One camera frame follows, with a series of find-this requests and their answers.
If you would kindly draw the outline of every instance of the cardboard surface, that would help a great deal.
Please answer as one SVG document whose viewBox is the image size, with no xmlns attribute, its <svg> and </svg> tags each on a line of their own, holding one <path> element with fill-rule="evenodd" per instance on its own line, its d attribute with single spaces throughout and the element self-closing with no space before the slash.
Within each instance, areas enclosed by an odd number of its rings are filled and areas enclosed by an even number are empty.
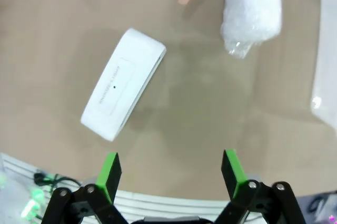
<svg viewBox="0 0 337 224">
<path fill-rule="evenodd" d="M 320 0 L 283 9 L 280 37 L 236 60 L 219 34 L 223 0 L 0 0 L 0 151 L 81 180 L 118 151 L 122 190 L 226 199 L 222 151 L 236 148 L 266 184 L 334 190 L 335 132 L 310 112 Z M 80 117 L 129 27 L 167 55 L 111 143 Z"/>
</svg>

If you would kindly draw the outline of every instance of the silver bolt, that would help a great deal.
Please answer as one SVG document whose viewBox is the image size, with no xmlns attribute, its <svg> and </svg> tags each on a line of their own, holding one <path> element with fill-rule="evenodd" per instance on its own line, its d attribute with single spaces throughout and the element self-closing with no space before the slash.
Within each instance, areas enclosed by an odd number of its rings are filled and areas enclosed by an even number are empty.
<svg viewBox="0 0 337 224">
<path fill-rule="evenodd" d="M 278 188 L 280 191 L 284 191 L 284 186 L 280 183 L 276 185 L 276 188 Z"/>
<path fill-rule="evenodd" d="M 249 187 L 252 189 L 256 189 L 256 183 L 255 182 L 249 182 Z"/>
<path fill-rule="evenodd" d="M 60 192 L 60 196 L 61 197 L 64 197 L 64 196 L 66 196 L 67 195 L 67 191 L 66 190 L 62 190 L 61 192 Z"/>
<path fill-rule="evenodd" d="M 88 187 L 87 192 L 92 193 L 95 190 L 93 186 Z"/>
</svg>

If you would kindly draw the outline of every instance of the plastic wrapped object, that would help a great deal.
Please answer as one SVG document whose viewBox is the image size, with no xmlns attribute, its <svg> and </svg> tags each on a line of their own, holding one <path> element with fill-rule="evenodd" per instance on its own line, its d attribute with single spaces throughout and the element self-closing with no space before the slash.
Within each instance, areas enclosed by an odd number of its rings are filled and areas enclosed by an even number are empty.
<svg viewBox="0 0 337 224">
<path fill-rule="evenodd" d="M 337 0 L 321 0 L 320 40 L 311 111 L 337 130 Z"/>
<path fill-rule="evenodd" d="M 225 0 L 221 35 L 235 57 L 244 58 L 253 44 L 277 36 L 282 26 L 282 0 Z"/>
</svg>

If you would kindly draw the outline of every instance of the brown surface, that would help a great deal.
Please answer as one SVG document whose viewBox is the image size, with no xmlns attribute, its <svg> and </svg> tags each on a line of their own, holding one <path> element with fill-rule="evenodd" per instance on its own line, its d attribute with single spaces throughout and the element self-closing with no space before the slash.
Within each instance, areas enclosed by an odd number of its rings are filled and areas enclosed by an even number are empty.
<svg viewBox="0 0 337 224">
<path fill-rule="evenodd" d="M 320 0 L 284 0 L 280 37 L 231 58 L 223 0 L 0 0 L 0 151 L 78 179 L 121 156 L 120 189 L 224 199 L 222 150 L 297 195 L 335 189 L 335 133 L 309 110 Z M 167 55 L 113 142 L 80 124 L 129 28 Z"/>
</svg>

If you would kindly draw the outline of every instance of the white ridged border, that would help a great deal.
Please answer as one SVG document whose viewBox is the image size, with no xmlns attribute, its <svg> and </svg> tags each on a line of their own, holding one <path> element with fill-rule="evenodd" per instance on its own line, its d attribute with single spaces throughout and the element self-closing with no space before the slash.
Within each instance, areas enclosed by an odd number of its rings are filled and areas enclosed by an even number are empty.
<svg viewBox="0 0 337 224">
<path fill-rule="evenodd" d="M 33 185 L 33 174 L 38 171 L 37 167 L 19 161 L 6 154 L 1 154 L 2 166 L 5 172 L 22 184 Z M 60 183 L 75 191 L 77 186 L 71 182 Z M 49 201 L 49 187 L 43 188 L 46 191 L 46 200 Z M 200 216 L 214 221 L 228 201 L 217 200 L 191 200 L 178 199 L 159 196 L 150 196 L 135 192 L 117 191 L 114 204 L 123 217 L 130 223 L 145 216 L 152 217 L 182 217 Z M 251 213 L 248 219 L 255 218 L 259 214 Z M 97 224 L 94 217 L 85 218 L 82 223 Z M 249 222 L 250 224 L 265 224 L 263 219 Z"/>
</svg>

